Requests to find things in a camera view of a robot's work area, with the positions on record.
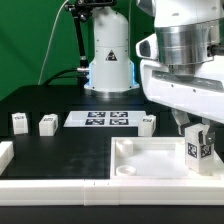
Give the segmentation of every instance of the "small white cube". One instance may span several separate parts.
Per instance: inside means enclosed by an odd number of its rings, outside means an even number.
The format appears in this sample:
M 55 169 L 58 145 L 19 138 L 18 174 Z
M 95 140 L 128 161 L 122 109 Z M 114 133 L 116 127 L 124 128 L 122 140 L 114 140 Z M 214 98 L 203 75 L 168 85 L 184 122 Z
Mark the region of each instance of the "small white cube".
M 40 136 L 53 136 L 58 128 L 58 115 L 45 115 L 39 123 Z
M 211 175 L 214 168 L 214 144 L 209 146 L 199 143 L 198 134 L 203 129 L 203 124 L 185 129 L 185 163 L 199 174 Z
M 152 137 L 155 130 L 156 130 L 156 116 L 154 115 L 144 116 L 138 125 L 138 136 Z
M 12 158 L 14 157 L 13 143 L 1 142 L 0 143 L 0 175 L 8 166 Z
M 28 122 L 25 113 L 12 114 L 12 123 L 15 135 L 28 133 Z

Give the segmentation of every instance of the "white cylinder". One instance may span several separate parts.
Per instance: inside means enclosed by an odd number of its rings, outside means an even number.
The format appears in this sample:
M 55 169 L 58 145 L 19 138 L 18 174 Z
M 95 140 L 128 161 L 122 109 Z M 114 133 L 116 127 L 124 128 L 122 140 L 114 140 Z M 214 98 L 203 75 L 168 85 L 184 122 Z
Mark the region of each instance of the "white cylinder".
M 120 140 L 116 142 L 116 156 L 130 157 L 133 155 L 133 141 Z
M 123 165 L 116 168 L 117 176 L 134 176 L 136 175 L 136 173 L 137 173 L 137 170 L 133 166 Z

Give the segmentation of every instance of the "metal cylinder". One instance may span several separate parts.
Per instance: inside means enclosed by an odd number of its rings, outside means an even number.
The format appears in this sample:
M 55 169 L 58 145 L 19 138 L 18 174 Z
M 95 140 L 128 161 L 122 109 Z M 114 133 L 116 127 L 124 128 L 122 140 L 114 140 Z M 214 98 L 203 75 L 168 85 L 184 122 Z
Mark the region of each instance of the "metal cylinder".
M 169 72 L 178 76 L 194 76 L 195 64 L 188 65 L 169 65 Z
M 208 46 L 224 39 L 224 19 L 176 27 L 156 28 L 159 61 L 166 65 L 188 65 L 210 61 Z

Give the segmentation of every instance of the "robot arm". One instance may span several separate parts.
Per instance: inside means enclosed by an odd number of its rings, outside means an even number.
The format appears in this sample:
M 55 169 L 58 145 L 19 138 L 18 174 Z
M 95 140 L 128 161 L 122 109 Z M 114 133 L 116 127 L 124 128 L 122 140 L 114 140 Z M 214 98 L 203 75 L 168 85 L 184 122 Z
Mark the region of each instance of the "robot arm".
M 173 108 L 179 132 L 185 134 L 187 164 L 199 173 L 208 171 L 214 128 L 224 124 L 224 0 L 139 0 L 137 4 L 155 16 L 155 34 L 136 46 L 143 58 L 144 93 L 149 100 Z M 202 124 L 191 126 L 187 113 L 202 117 Z M 201 165 L 207 160 L 209 166 Z
M 76 6 L 78 7 L 105 7 L 114 6 L 117 3 L 116 0 L 78 0 Z

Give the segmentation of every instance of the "green screen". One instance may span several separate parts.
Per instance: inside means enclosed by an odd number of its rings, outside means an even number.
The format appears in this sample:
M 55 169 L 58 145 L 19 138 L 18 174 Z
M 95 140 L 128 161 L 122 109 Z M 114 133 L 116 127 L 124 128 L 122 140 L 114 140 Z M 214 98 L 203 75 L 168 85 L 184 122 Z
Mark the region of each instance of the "green screen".
M 0 1 L 0 99 L 18 87 L 38 84 L 50 34 L 63 0 Z M 153 18 L 142 12 L 136 1 L 118 0 L 114 9 L 130 17 L 131 60 L 136 64 L 139 80 L 139 59 L 135 45 L 153 32 Z M 86 54 L 93 55 L 92 20 L 82 24 Z M 79 66 L 79 52 L 73 18 L 62 10 L 49 57 L 43 73 L 43 81 L 55 73 Z M 58 80 L 52 84 L 76 84 L 75 79 Z

